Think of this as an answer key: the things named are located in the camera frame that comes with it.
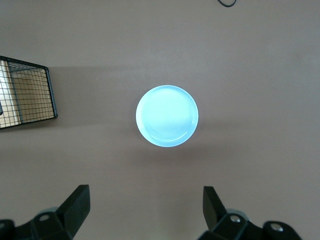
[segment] black wire basket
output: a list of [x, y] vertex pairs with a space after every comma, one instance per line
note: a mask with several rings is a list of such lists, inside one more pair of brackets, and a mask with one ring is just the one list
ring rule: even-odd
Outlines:
[[0, 129], [57, 116], [48, 68], [0, 56]]

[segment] metal mesh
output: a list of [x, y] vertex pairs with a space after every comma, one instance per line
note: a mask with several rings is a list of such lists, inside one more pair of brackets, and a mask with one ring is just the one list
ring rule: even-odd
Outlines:
[[0, 129], [57, 116], [48, 68], [0, 56]]

